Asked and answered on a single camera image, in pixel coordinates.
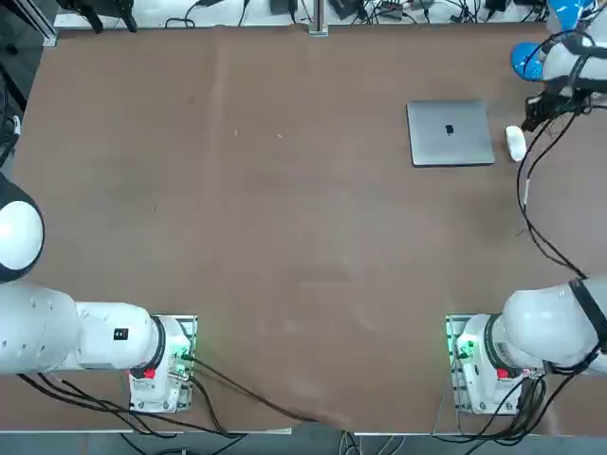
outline floor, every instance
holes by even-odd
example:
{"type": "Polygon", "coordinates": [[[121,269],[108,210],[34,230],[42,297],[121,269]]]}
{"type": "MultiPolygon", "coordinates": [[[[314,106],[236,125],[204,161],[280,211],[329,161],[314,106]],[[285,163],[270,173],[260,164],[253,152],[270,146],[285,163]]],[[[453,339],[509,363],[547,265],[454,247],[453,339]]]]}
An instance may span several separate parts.
{"type": "MultiPolygon", "coordinates": [[[[340,433],[332,428],[303,425],[290,436],[249,435],[242,442],[226,450],[228,455],[333,455],[338,451],[340,433]]],[[[227,442],[220,436],[208,434],[180,435],[168,441],[142,436],[129,436],[145,453],[154,455],[169,448],[188,448],[193,454],[212,454],[227,442]]],[[[387,437],[367,436],[362,440],[362,453],[377,454],[387,437]]],[[[393,441],[388,450],[398,446],[393,441]]],[[[487,444],[477,450],[478,455],[591,455],[604,452],[607,440],[594,438],[528,437],[514,448],[487,444]]],[[[409,436],[397,452],[399,455],[463,455],[469,446],[450,445],[427,436],[409,436]]],[[[135,450],[117,434],[11,434],[0,436],[0,453],[34,455],[61,453],[62,455],[129,455],[135,450]]]]}
{"type": "MultiPolygon", "coordinates": [[[[53,10],[54,4],[45,1],[47,10],[53,10]]],[[[0,59],[7,66],[12,77],[16,80],[21,90],[28,94],[33,84],[37,64],[42,49],[42,40],[28,27],[15,21],[5,11],[0,10],[0,39],[14,43],[18,49],[17,56],[0,54],[0,59]]],[[[150,455],[168,448],[188,447],[193,452],[200,454],[213,453],[226,444],[219,436],[190,433],[180,435],[172,440],[150,439],[149,437],[129,436],[129,439],[144,453],[150,455]]],[[[320,425],[301,425],[294,428],[292,435],[249,435],[245,440],[230,448],[230,455],[238,454],[334,454],[338,450],[340,432],[320,425]]],[[[367,436],[362,440],[362,453],[378,453],[379,449],[387,441],[387,437],[367,436]]],[[[391,453],[394,446],[388,447],[382,453],[391,453]]],[[[449,445],[435,441],[425,436],[410,436],[405,444],[397,452],[399,454],[424,454],[424,455],[459,455],[464,454],[468,446],[449,445]]],[[[519,446],[507,448],[487,444],[476,453],[483,454],[507,454],[517,453],[521,455],[590,455],[607,450],[607,439],[596,438],[565,438],[565,437],[528,437],[519,446]]],[[[118,434],[113,433],[63,433],[63,434],[2,434],[0,435],[0,453],[2,454],[41,454],[61,453],[63,455],[104,455],[117,454],[127,455],[136,453],[129,447],[118,434]]]]}

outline cable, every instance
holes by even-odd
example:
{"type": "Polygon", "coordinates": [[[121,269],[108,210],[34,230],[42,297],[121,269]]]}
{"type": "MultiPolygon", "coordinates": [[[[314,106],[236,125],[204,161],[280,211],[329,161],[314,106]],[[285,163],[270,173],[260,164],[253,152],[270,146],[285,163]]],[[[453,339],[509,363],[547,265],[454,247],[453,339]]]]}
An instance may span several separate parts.
{"type": "Polygon", "coordinates": [[[164,27],[168,28],[169,24],[171,24],[172,22],[182,22],[186,28],[192,28],[192,27],[196,27],[196,22],[194,22],[192,19],[188,18],[188,16],[190,15],[190,13],[192,12],[192,10],[196,7],[199,7],[202,5],[202,1],[197,1],[196,3],[194,3],[193,5],[191,5],[188,10],[186,11],[186,15],[183,17],[170,17],[169,19],[167,19],[164,22],[164,27]]]}
{"type": "MultiPolygon", "coordinates": [[[[523,168],[524,168],[525,162],[529,158],[531,150],[533,149],[533,147],[535,146],[535,144],[537,143],[537,141],[539,140],[539,138],[541,137],[541,135],[543,134],[543,132],[548,128],[548,126],[550,126],[554,122],[554,120],[556,120],[561,115],[562,115],[562,113],[557,113],[555,116],[553,116],[547,122],[545,122],[544,125],[542,126],[541,130],[539,131],[539,133],[536,134],[536,136],[531,141],[531,144],[529,145],[529,147],[527,149],[527,152],[526,152],[525,156],[523,157],[523,160],[521,161],[521,165],[519,166],[519,169],[517,171],[517,176],[516,176],[517,202],[519,204],[519,210],[521,211],[521,214],[522,214],[522,216],[523,216],[523,218],[525,220],[527,230],[528,230],[528,232],[529,232],[529,234],[531,236],[531,240],[533,241],[533,243],[535,244],[535,246],[540,250],[540,252],[543,254],[543,256],[546,257],[547,259],[549,259],[550,261],[552,261],[555,264],[558,264],[558,265],[561,265],[563,267],[569,268],[574,273],[576,273],[576,275],[578,275],[580,278],[582,278],[583,280],[585,280],[587,278],[586,274],[583,273],[577,266],[575,266],[566,256],[564,256],[551,242],[549,242],[537,230],[537,228],[533,225],[533,223],[529,219],[529,216],[527,214],[527,208],[526,208],[527,197],[528,197],[528,188],[529,188],[529,174],[527,174],[527,179],[525,181],[524,197],[521,198],[521,175],[523,173],[523,168]],[[558,260],[558,259],[554,258],[553,256],[549,255],[541,247],[540,243],[536,239],[536,236],[538,238],[540,238],[550,249],[552,249],[552,251],[560,259],[558,260]]],[[[578,116],[578,114],[574,113],[574,115],[569,119],[569,121],[567,122],[567,124],[565,125],[565,127],[561,130],[561,132],[559,133],[559,135],[557,137],[555,137],[555,139],[540,154],[540,159],[542,159],[542,157],[544,157],[550,150],[552,150],[552,148],[559,142],[559,140],[561,140],[561,138],[567,132],[567,130],[569,129],[569,127],[573,123],[573,120],[577,116],[578,116]]]]}
{"type": "MultiPolygon", "coordinates": [[[[94,411],[97,411],[97,412],[115,413],[115,411],[110,410],[110,409],[105,409],[105,408],[102,408],[102,407],[96,407],[96,406],[92,406],[92,405],[89,405],[89,404],[86,404],[86,403],[75,401],[75,400],[72,400],[72,399],[69,399],[69,398],[65,398],[62,395],[59,395],[57,393],[54,393],[52,391],[49,391],[49,390],[45,389],[43,386],[41,386],[40,384],[38,384],[37,382],[35,382],[33,379],[27,377],[24,374],[17,374],[17,375],[19,376],[20,379],[22,379],[24,382],[26,382],[27,384],[29,384],[33,389],[36,389],[40,393],[42,393],[42,394],[44,394],[44,395],[46,395],[46,396],[48,396],[50,398],[53,398],[55,400],[58,400],[58,401],[61,401],[61,402],[64,402],[64,403],[67,403],[67,404],[70,404],[70,405],[74,405],[74,406],[77,406],[79,408],[83,408],[83,409],[86,409],[86,410],[94,410],[94,411]]],[[[160,420],[162,422],[167,422],[169,424],[177,425],[177,426],[180,426],[180,427],[193,428],[193,429],[198,429],[200,431],[207,431],[208,433],[219,434],[221,436],[225,436],[225,435],[221,434],[219,431],[216,431],[216,430],[213,430],[213,429],[210,429],[210,428],[205,428],[205,427],[202,427],[202,426],[199,426],[199,425],[190,424],[188,422],[182,422],[182,421],[179,421],[179,420],[176,420],[176,419],[172,419],[170,417],[165,417],[164,415],[154,414],[154,413],[151,413],[151,412],[141,412],[141,411],[138,411],[138,410],[124,409],[120,405],[117,405],[115,403],[109,402],[107,400],[102,400],[102,401],[104,403],[111,403],[112,406],[116,407],[117,409],[121,409],[121,410],[118,411],[118,413],[120,413],[120,414],[127,413],[127,414],[130,414],[130,415],[139,415],[139,416],[147,417],[147,418],[150,418],[150,419],[160,420]]],[[[229,437],[231,437],[231,438],[237,438],[239,436],[235,435],[235,434],[234,435],[231,434],[229,437]]]]}
{"type": "Polygon", "coordinates": [[[559,386],[552,392],[548,397],[545,404],[542,406],[543,399],[546,393],[546,384],[544,381],[544,375],[541,375],[534,379],[525,378],[517,384],[509,393],[513,393],[515,390],[523,384],[524,381],[531,381],[531,387],[522,393],[519,400],[520,406],[517,415],[513,418],[512,423],[504,430],[498,431],[493,434],[485,434],[488,427],[499,412],[499,409],[506,400],[503,400],[498,406],[497,410],[487,420],[485,426],[481,431],[476,434],[467,435],[460,434],[457,437],[462,439],[450,440],[432,435],[434,439],[440,441],[454,443],[454,444],[467,444],[474,441],[479,441],[478,444],[469,449],[466,454],[470,454],[480,446],[488,441],[493,441],[500,446],[515,446],[519,444],[528,434],[530,434],[542,421],[548,408],[566,385],[573,380],[578,374],[585,371],[592,361],[597,357],[600,343],[576,366],[571,367],[573,372],[568,374],[565,379],[559,384],[559,386]]]}
{"type": "Polygon", "coordinates": [[[481,9],[481,0],[474,1],[474,23],[478,23],[478,11],[481,9]]]}
{"type": "Polygon", "coordinates": [[[243,0],[243,12],[240,15],[240,19],[238,20],[238,27],[243,25],[243,20],[245,19],[245,12],[247,12],[248,2],[250,0],[243,0]]]}
{"type": "MultiPolygon", "coordinates": [[[[384,444],[381,449],[379,450],[379,452],[377,453],[377,455],[382,455],[383,451],[390,445],[390,443],[395,439],[395,436],[390,436],[390,438],[388,438],[388,441],[386,441],[386,444],[384,444]]],[[[398,446],[396,446],[396,448],[388,453],[388,455],[395,455],[405,444],[405,439],[407,439],[406,436],[402,436],[400,443],[398,443],[398,446]]]]}
{"type": "Polygon", "coordinates": [[[529,17],[531,17],[531,14],[533,14],[534,12],[535,12],[535,7],[531,7],[531,9],[529,10],[529,13],[521,20],[521,23],[527,22],[527,19],[529,17]]]}
{"type": "Polygon", "coordinates": [[[73,389],[74,391],[76,391],[76,393],[73,393],[71,391],[67,391],[65,389],[62,389],[61,387],[55,386],[52,382],[50,382],[48,380],[48,378],[42,374],[42,373],[38,373],[38,377],[40,377],[42,379],[42,381],[49,386],[52,390],[58,392],[58,393],[62,393],[63,395],[66,396],[72,396],[75,398],[81,398],[83,400],[86,401],[91,401],[94,402],[98,405],[100,405],[101,407],[105,408],[106,410],[109,410],[111,413],[113,413],[116,417],[118,417],[122,422],[124,422],[129,428],[131,428],[135,433],[138,434],[142,434],[145,436],[155,436],[159,439],[173,439],[176,434],[173,435],[167,435],[167,434],[160,434],[157,433],[155,431],[153,431],[145,422],[143,422],[143,420],[141,420],[141,418],[137,415],[132,415],[140,424],[142,427],[144,427],[147,432],[145,431],[141,431],[141,429],[137,428],[135,425],[133,425],[131,422],[129,422],[127,419],[125,419],[124,417],[122,417],[120,415],[120,412],[127,412],[130,414],[130,411],[126,408],[123,408],[121,406],[118,406],[110,401],[106,401],[106,400],[98,400],[97,398],[85,393],[84,391],[81,391],[79,388],[77,388],[75,385],[73,385],[72,383],[65,381],[63,379],[60,379],[60,381],[64,384],[66,384],[68,387],[70,387],[71,389],[73,389]],[[109,406],[115,408],[115,411],[112,411],[109,409],[109,406]]]}
{"type": "MultiPolygon", "coordinates": [[[[350,431],[346,431],[345,435],[346,435],[346,438],[348,438],[350,440],[350,442],[352,443],[352,446],[354,447],[354,450],[357,452],[357,455],[360,455],[360,449],[357,446],[357,442],[354,440],[354,437],[352,436],[350,431]]],[[[346,455],[347,453],[348,453],[348,449],[346,448],[344,455],[346,455]]]]}
{"type": "Polygon", "coordinates": [[[204,397],[205,402],[207,403],[207,408],[209,408],[209,414],[211,415],[211,420],[212,420],[213,424],[215,425],[215,428],[217,429],[217,431],[221,432],[224,436],[227,435],[228,431],[225,428],[223,428],[223,426],[219,423],[219,419],[217,419],[217,414],[215,414],[215,409],[213,409],[213,407],[212,407],[211,398],[209,397],[207,390],[200,383],[200,381],[198,381],[198,379],[196,379],[195,377],[193,377],[193,376],[190,377],[190,381],[192,381],[192,383],[196,386],[196,388],[200,391],[200,393],[202,393],[202,396],[204,397]]]}
{"type": "Polygon", "coordinates": [[[302,6],[303,6],[303,10],[305,11],[305,15],[307,16],[307,20],[309,22],[314,22],[314,19],[312,19],[312,16],[310,15],[310,11],[307,9],[307,5],[305,4],[304,0],[302,0],[302,6]]]}
{"type": "Polygon", "coordinates": [[[141,448],[137,447],[135,444],[133,444],[131,441],[129,441],[129,439],[126,436],[124,436],[122,433],[119,433],[119,437],[122,438],[124,440],[124,442],[126,444],[128,444],[133,450],[135,450],[135,452],[138,453],[139,455],[148,455],[141,448]]]}
{"type": "Polygon", "coordinates": [[[491,18],[495,15],[495,9],[490,9],[487,13],[487,17],[485,18],[485,24],[491,20],[491,18]]]}
{"type": "Polygon", "coordinates": [[[457,440],[446,439],[446,438],[443,438],[443,437],[440,437],[440,436],[436,436],[434,434],[432,434],[431,436],[434,439],[437,439],[437,440],[442,441],[444,443],[452,443],[452,444],[466,444],[466,443],[470,443],[472,441],[476,441],[476,440],[479,440],[479,439],[485,439],[487,437],[487,436],[485,436],[485,432],[491,426],[491,424],[493,423],[493,421],[495,420],[495,418],[499,415],[499,412],[500,412],[500,409],[502,408],[502,406],[506,403],[506,401],[510,397],[510,395],[512,393],[514,393],[516,390],[518,390],[523,385],[523,383],[525,382],[525,380],[526,380],[526,378],[523,378],[512,389],[510,389],[510,391],[506,394],[506,396],[504,397],[504,399],[502,399],[502,401],[498,405],[497,409],[487,419],[487,421],[485,422],[485,425],[483,426],[483,428],[478,433],[473,434],[473,435],[461,434],[461,435],[458,435],[458,436],[461,437],[461,438],[463,438],[463,439],[457,439],[457,440]]]}
{"type": "Polygon", "coordinates": [[[426,22],[429,24],[430,23],[430,12],[428,11],[428,8],[426,8],[426,4],[424,3],[424,0],[419,0],[419,4],[421,5],[421,8],[424,10],[424,17],[426,18],[426,22]]]}
{"type": "Polygon", "coordinates": [[[413,22],[414,24],[418,24],[418,22],[417,22],[417,21],[414,19],[414,17],[413,17],[411,14],[409,14],[409,13],[407,13],[407,12],[403,11],[403,12],[402,12],[402,16],[403,16],[403,17],[406,17],[406,18],[408,18],[408,19],[411,19],[411,22],[413,22]]]}
{"type": "Polygon", "coordinates": [[[269,408],[276,410],[277,412],[280,412],[282,415],[289,417],[291,419],[295,419],[295,420],[299,420],[301,422],[316,422],[315,419],[309,418],[309,417],[305,417],[299,414],[296,414],[295,412],[291,412],[288,409],[285,409],[281,406],[278,406],[274,403],[272,403],[271,401],[265,399],[263,396],[255,393],[254,391],[251,391],[250,389],[247,389],[245,386],[242,386],[240,384],[238,384],[236,381],[234,381],[233,379],[230,379],[229,377],[227,377],[225,374],[218,372],[214,367],[212,367],[211,365],[206,364],[205,362],[203,362],[202,360],[199,360],[195,357],[192,357],[191,355],[183,355],[182,356],[183,359],[185,360],[190,360],[194,363],[197,363],[198,365],[200,365],[201,367],[205,368],[206,370],[209,370],[210,372],[216,374],[217,376],[221,377],[223,380],[227,381],[228,383],[232,384],[232,386],[234,386],[235,388],[239,389],[240,391],[242,391],[244,394],[248,395],[251,398],[256,399],[257,401],[259,401],[260,403],[263,403],[264,405],[268,406],[269,408]]]}
{"type": "Polygon", "coordinates": [[[375,13],[375,8],[373,8],[373,12],[372,15],[369,16],[369,14],[367,13],[367,7],[369,6],[369,4],[372,2],[373,0],[367,0],[359,9],[357,14],[354,16],[354,20],[352,21],[352,23],[350,24],[351,26],[353,26],[356,21],[358,19],[360,19],[360,23],[364,24],[366,22],[366,24],[371,24],[371,21],[373,20],[373,14],[375,13]]]}
{"type": "Polygon", "coordinates": [[[232,441],[231,443],[221,447],[219,450],[215,450],[213,453],[211,453],[210,455],[219,455],[222,452],[225,452],[226,450],[228,450],[230,447],[234,446],[235,444],[240,443],[243,439],[245,439],[247,437],[246,434],[243,434],[242,436],[240,436],[238,439],[235,439],[234,441],[232,441]]]}

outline white mouse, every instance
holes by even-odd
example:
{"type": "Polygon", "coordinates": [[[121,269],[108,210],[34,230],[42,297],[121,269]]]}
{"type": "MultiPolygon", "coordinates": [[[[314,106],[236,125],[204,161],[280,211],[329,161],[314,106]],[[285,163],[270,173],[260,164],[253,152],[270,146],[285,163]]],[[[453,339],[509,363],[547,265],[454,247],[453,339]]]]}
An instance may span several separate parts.
{"type": "Polygon", "coordinates": [[[506,142],[513,161],[521,161],[527,153],[527,144],[524,140],[523,130],[518,126],[506,127],[506,142]]]}

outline metal stand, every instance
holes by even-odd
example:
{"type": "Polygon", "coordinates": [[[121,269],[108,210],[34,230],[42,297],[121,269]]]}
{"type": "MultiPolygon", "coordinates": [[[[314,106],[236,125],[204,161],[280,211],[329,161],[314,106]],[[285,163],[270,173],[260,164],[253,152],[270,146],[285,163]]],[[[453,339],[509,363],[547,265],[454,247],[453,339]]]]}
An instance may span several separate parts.
{"type": "Polygon", "coordinates": [[[472,409],[466,392],[466,378],[461,365],[455,358],[457,352],[457,338],[462,335],[466,322],[474,315],[447,315],[445,328],[447,330],[447,349],[449,351],[449,363],[451,365],[451,383],[453,385],[453,403],[457,413],[471,413],[472,409]]]}
{"type": "MultiPolygon", "coordinates": [[[[165,315],[170,318],[176,319],[179,325],[183,329],[185,336],[190,340],[190,352],[188,353],[192,357],[195,356],[196,348],[196,335],[198,334],[198,316],[196,315],[165,315]]],[[[189,377],[193,373],[193,363],[191,361],[184,360],[182,365],[182,378],[189,377]]],[[[192,383],[187,383],[181,386],[181,392],[179,393],[179,400],[177,407],[180,410],[188,410],[192,405],[192,383]]]]}
{"type": "Polygon", "coordinates": [[[324,18],[324,0],[314,0],[314,14],[308,32],[312,36],[329,36],[329,28],[324,18]]]}
{"type": "Polygon", "coordinates": [[[54,47],[57,44],[57,30],[33,0],[2,0],[2,5],[13,11],[42,35],[42,46],[54,47]]]}

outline black wire bundle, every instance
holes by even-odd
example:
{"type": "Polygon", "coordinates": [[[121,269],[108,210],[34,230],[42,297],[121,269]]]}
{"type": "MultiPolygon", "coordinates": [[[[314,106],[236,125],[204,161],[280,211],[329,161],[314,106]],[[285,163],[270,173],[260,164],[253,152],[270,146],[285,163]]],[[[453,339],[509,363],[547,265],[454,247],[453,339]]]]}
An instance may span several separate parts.
{"type": "Polygon", "coordinates": [[[357,446],[357,443],[354,440],[354,436],[352,436],[352,433],[350,433],[350,431],[346,431],[345,435],[350,440],[350,443],[351,443],[351,445],[345,449],[345,453],[348,453],[348,450],[353,447],[354,450],[357,452],[357,454],[360,455],[359,446],[357,446]]]}
{"type": "Polygon", "coordinates": [[[247,12],[247,6],[250,0],[243,0],[243,12],[240,14],[240,19],[238,20],[238,27],[243,25],[243,21],[245,20],[245,13],[247,12]]]}
{"type": "Polygon", "coordinates": [[[228,376],[226,376],[225,374],[217,371],[214,367],[212,367],[211,365],[203,362],[202,360],[199,360],[195,357],[192,357],[191,355],[183,355],[182,358],[184,360],[190,360],[198,365],[200,365],[202,368],[204,368],[205,370],[210,371],[211,373],[215,374],[216,376],[220,377],[221,379],[223,379],[224,381],[228,382],[231,386],[233,386],[234,388],[236,388],[238,391],[240,391],[241,393],[243,393],[244,395],[247,395],[257,401],[259,401],[260,403],[263,403],[264,405],[266,405],[267,407],[269,407],[272,410],[276,410],[277,412],[280,412],[282,415],[289,417],[291,419],[295,419],[295,420],[299,420],[300,422],[316,422],[315,419],[312,419],[310,417],[305,417],[302,416],[300,414],[297,414],[295,412],[292,412],[288,409],[285,409],[275,403],[272,403],[271,401],[265,399],[262,395],[255,393],[254,391],[251,391],[250,389],[246,388],[245,386],[242,386],[240,384],[238,384],[236,381],[234,381],[233,379],[229,378],[228,376]]]}
{"type": "MultiPolygon", "coordinates": [[[[555,33],[553,35],[550,35],[546,40],[544,40],[542,43],[540,43],[539,45],[536,46],[534,51],[527,58],[527,61],[524,64],[524,70],[526,69],[526,65],[530,61],[531,57],[536,52],[539,52],[540,49],[544,45],[554,41],[556,38],[559,38],[563,35],[567,35],[567,34],[571,34],[571,33],[579,34],[582,37],[589,39],[593,45],[595,44],[594,39],[590,35],[588,35],[587,33],[583,32],[581,30],[567,30],[567,31],[555,33]]],[[[574,66],[571,70],[571,73],[569,75],[569,81],[568,81],[569,85],[571,85],[571,86],[574,85],[574,82],[575,82],[576,78],[579,76],[579,74],[581,73],[581,70],[583,69],[585,63],[586,63],[586,59],[583,59],[583,58],[579,58],[576,61],[576,64],[574,64],[574,66]]],[[[534,243],[534,245],[538,248],[538,250],[542,253],[542,255],[546,259],[553,262],[554,264],[558,264],[560,266],[568,268],[569,270],[573,271],[582,280],[587,279],[588,278],[587,275],[579,267],[577,267],[575,264],[573,264],[573,262],[571,260],[569,260],[563,253],[561,253],[561,251],[558,250],[552,242],[550,242],[548,239],[546,239],[546,237],[536,228],[536,226],[533,224],[533,222],[529,218],[528,209],[527,209],[527,196],[528,196],[528,191],[529,191],[529,184],[531,181],[531,175],[533,174],[533,171],[536,169],[536,167],[538,166],[540,161],[542,161],[542,159],[544,159],[548,155],[548,153],[550,153],[550,151],[555,147],[555,145],[557,145],[557,143],[562,139],[562,137],[565,135],[565,133],[569,130],[569,128],[573,124],[574,120],[577,117],[579,117],[581,114],[585,114],[585,115],[590,114],[590,112],[592,111],[592,108],[593,108],[593,106],[592,106],[592,102],[591,102],[591,99],[589,98],[589,96],[586,97],[583,94],[581,96],[579,96],[577,93],[574,93],[572,98],[567,103],[565,103],[563,106],[558,108],[556,110],[556,112],[554,113],[554,115],[543,124],[543,126],[541,127],[538,134],[536,134],[533,137],[533,139],[531,140],[531,143],[529,144],[529,147],[527,148],[527,152],[524,155],[523,160],[521,161],[521,164],[519,166],[519,169],[518,169],[517,175],[516,175],[517,203],[519,206],[519,210],[521,211],[521,215],[524,218],[526,230],[527,230],[527,232],[529,232],[532,242],[534,243]],[[565,126],[562,128],[561,132],[552,140],[552,142],[533,160],[533,162],[529,166],[528,170],[526,171],[525,182],[524,182],[524,193],[522,196],[521,195],[521,186],[522,186],[521,180],[522,180],[522,176],[523,176],[523,169],[524,169],[525,165],[527,164],[528,159],[531,156],[531,152],[532,152],[534,146],[536,145],[536,143],[538,142],[538,140],[540,139],[542,134],[550,126],[552,126],[558,118],[565,115],[566,113],[571,113],[570,119],[567,121],[565,126]],[[552,253],[554,253],[554,255],[550,254],[548,251],[546,251],[546,249],[545,249],[546,247],[549,248],[550,250],[552,250],[552,253]]]]}
{"type": "MultiPolygon", "coordinates": [[[[210,455],[219,455],[220,453],[225,452],[226,450],[228,450],[230,447],[240,443],[243,439],[245,439],[247,437],[246,434],[243,434],[242,436],[238,437],[237,439],[231,441],[230,443],[226,444],[225,446],[215,450],[213,453],[211,453],[210,455]]],[[[133,450],[135,450],[136,453],[138,453],[139,455],[148,455],[145,450],[143,450],[140,447],[137,447],[135,444],[133,444],[133,442],[131,440],[129,440],[126,436],[124,436],[122,433],[120,433],[120,438],[122,438],[124,440],[124,442],[126,444],[128,444],[133,450]]],[[[183,453],[183,449],[182,448],[168,448],[166,450],[161,450],[157,453],[155,453],[154,455],[181,455],[183,453]]],[[[193,452],[189,449],[186,449],[186,453],[188,455],[196,455],[196,452],[193,452]]]]}
{"type": "Polygon", "coordinates": [[[186,15],[183,17],[170,17],[169,19],[167,19],[164,22],[164,27],[168,28],[169,24],[171,24],[172,22],[182,22],[184,26],[186,26],[186,28],[193,28],[196,27],[196,22],[194,22],[192,19],[190,19],[188,16],[190,15],[190,13],[192,12],[192,10],[196,7],[200,7],[204,5],[204,1],[199,0],[196,3],[194,3],[193,5],[191,5],[188,10],[186,11],[186,15]]]}
{"type": "Polygon", "coordinates": [[[455,2],[453,0],[444,0],[444,1],[451,5],[454,5],[455,7],[458,7],[460,9],[459,16],[451,17],[451,20],[453,22],[464,23],[464,24],[471,23],[471,22],[478,22],[478,10],[476,11],[476,15],[474,15],[472,13],[472,11],[469,10],[469,8],[466,5],[466,2],[464,0],[457,0],[457,2],[455,2]]]}
{"type": "Polygon", "coordinates": [[[543,19],[543,9],[544,9],[545,5],[539,5],[539,6],[533,6],[531,7],[531,9],[529,10],[529,13],[521,20],[521,22],[527,22],[527,19],[529,19],[531,17],[531,15],[533,13],[536,13],[536,17],[533,20],[533,22],[543,22],[545,21],[545,19],[543,19]]]}
{"type": "Polygon", "coordinates": [[[446,439],[440,436],[433,435],[434,439],[452,444],[467,444],[477,442],[476,445],[471,447],[465,455],[470,455],[480,446],[492,441],[500,446],[515,446],[519,444],[528,434],[540,424],[543,417],[545,416],[548,408],[552,402],[557,398],[559,393],[569,384],[576,376],[583,373],[597,358],[599,351],[599,344],[577,365],[570,368],[553,368],[554,373],[562,374],[565,378],[554,389],[548,399],[542,406],[543,400],[546,396],[546,383],[544,381],[545,375],[541,375],[536,378],[524,378],[517,383],[500,402],[495,412],[489,417],[483,428],[476,434],[460,434],[457,435],[458,439],[446,439]],[[500,409],[505,404],[509,396],[519,388],[527,386],[521,392],[519,398],[518,412],[505,429],[497,431],[495,433],[487,433],[487,430],[497,417],[500,409]]]}
{"type": "Polygon", "coordinates": [[[239,437],[239,435],[237,435],[237,434],[226,435],[223,432],[216,430],[216,429],[205,428],[205,427],[202,427],[199,425],[191,424],[189,422],[182,422],[182,421],[173,419],[171,417],[166,417],[161,414],[154,414],[151,412],[142,412],[142,411],[138,411],[138,410],[127,409],[127,408],[125,408],[121,405],[118,405],[116,403],[113,403],[109,400],[102,400],[102,399],[95,398],[95,397],[91,396],[90,394],[85,393],[84,391],[81,391],[79,388],[77,388],[76,386],[74,386],[73,384],[71,384],[70,382],[68,382],[64,379],[61,379],[62,384],[67,385],[70,389],[72,389],[73,391],[76,391],[76,392],[72,392],[67,389],[55,386],[54,384],[50,383],[50,381],[48,381],[48,379],[41,373],[39,374],[39,377],[41,377],[41,379],[42,379],[42,377],[44,377],[46,379],[46,380],[43,380],[43,382],[46,385],[48,385],[49,388],[43,386],[42,384],[39,384],[38,382],[34,381],[32,378],[30,378],[24,374],[18,374],[18,376],[19,376],[19,378],[21,378],[21,380],[23,380],[24,382],[29,384],[33,389],[36,389],[40,393],[42,393],[50,398],[61,401],[63,403],[67,403],[69,405],[76,406],[77,408],[113,414],[113,415],[117,416],[117,418],[122,420],[122,422],[124,422],[134,432],[139,433],[139,434],[156,436],[156,437],[162,438],[162,439],[174,437],[174,435],[164,435],[164,434],[160,434],[160,433],[157,433],[157,432],[151,430],[150,427],[141,420],[141,417],[145,417],[148,419],[167,422],[169,424],[177,425],[177,426],[184,427],[184,428],[192,428],[192,429],[197,429],[200,431],[207,431],[208,433],[219,434],[221,436],[226,436],[229,438],[238,438],[239,437]],[[144,428],[144,430],[141,430],[140,428],[136,427],[131,422],[128,422],[127,419],[124,419],[124,417],[123,417],[124,414],[134,417],[141,424],[141,426],[144,428]]]}

